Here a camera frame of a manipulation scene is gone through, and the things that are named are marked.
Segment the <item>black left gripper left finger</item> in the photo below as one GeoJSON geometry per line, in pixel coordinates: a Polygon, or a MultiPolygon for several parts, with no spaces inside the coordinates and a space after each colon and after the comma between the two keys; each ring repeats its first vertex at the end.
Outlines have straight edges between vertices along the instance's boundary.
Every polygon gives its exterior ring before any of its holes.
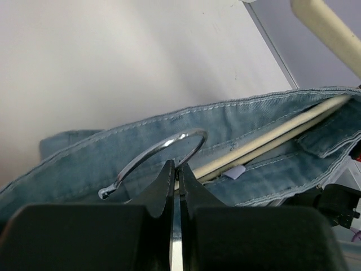
{"type": "Polygon", "coordinates": [[[175,166],[126,204],[37,204],[1,235],[2,270],[170,270],[175,166]]]}

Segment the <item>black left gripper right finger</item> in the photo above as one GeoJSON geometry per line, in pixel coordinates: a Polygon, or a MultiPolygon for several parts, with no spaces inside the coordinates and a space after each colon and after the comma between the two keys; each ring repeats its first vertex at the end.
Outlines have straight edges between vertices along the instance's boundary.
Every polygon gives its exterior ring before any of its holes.
{"type": "Polygon", "coordinates": [[[347,270],[328,221],[309,207],[230,207],[179,169],[184,270],[347,270]]]}

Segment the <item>cream hanger of denim skirt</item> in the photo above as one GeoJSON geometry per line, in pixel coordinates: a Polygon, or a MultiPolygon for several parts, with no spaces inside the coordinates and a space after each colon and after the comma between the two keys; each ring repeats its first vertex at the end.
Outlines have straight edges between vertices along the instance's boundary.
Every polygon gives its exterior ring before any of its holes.
{"type": "MultiPolygon", "coordinates": [[[[244,146],[235,149],[226,155],[207,163],[206,165],[194,170],[194,175],[201,183],[210,181],[220,174],[228,171],[229,169],[244,164],[252,159],[264,154],[283,144],[284,142],[294,138],[302,132],[312,128],[322,120],[333,114],[344,104],[351,99],[351,96],[343,94],[337,97],[327,99],[326,101],[318,104],[312,109],[292,118],[284,124],[279,125],[275,129],[261,135],[253,141],[245,144],[244,146]]],[[[154,154],[168,148],[169,146],[182,141],[189,137],[200,137],[200,142],[197,146],[183,158],[178,166],[182,166],[190,160],[202,147],[208,138],[206,130],[195,128],[174,134],[152,147],[146,149],[141,154],[136,156],[129,164],[127,164],[122,171],[118,174],[115,182],[108,187],[102,188],[98,191],[100,199],[107,199],[114,193],[121,185],[123,180],[141,163],[146,161],[154,154]]]]}

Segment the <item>light blue denim skirt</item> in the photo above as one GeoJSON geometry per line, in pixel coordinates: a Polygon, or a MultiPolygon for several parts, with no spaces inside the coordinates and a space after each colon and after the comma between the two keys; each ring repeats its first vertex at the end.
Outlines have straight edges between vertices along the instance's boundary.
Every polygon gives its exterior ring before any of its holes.
{"type": "Polygon", "coordinates": [[[1,190],[1,220],[33,203],[100,203],[133,158],[192,128],[208,140],[190,160],[197,169],[271,131],[324,100],[350,100],[316,127],[251,161],[239,178],[219,177],[206,188],[231,206],[254,206],[330,183],[360,141],[360,90],[297,89],[230,100],[150,117],[110,130],[66,132],[41,143],[42,161],[1,190]]]}

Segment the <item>cream hanger of grey skirt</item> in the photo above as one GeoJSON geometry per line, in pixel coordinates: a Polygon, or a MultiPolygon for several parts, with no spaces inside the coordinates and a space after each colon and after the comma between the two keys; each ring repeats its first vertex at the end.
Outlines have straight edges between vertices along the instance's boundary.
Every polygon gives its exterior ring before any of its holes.
{"type": "Polygon", "coordinates": [[[290,1],[293,14],[360,77],[360,39],[324,1],[290,1]]]}

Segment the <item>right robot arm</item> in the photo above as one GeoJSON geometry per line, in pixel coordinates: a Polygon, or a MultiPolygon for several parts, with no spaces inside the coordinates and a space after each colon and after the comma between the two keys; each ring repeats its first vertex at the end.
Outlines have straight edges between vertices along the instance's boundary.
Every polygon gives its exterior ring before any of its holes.
{"type": "Polygon", "coordinates": [[[360,191],[339,184],[320,185],[288,198],[284,205],[313,207],[322,213],[331,226],[351,228],[354,219],[360,218],[356,210],[360,191]]]}

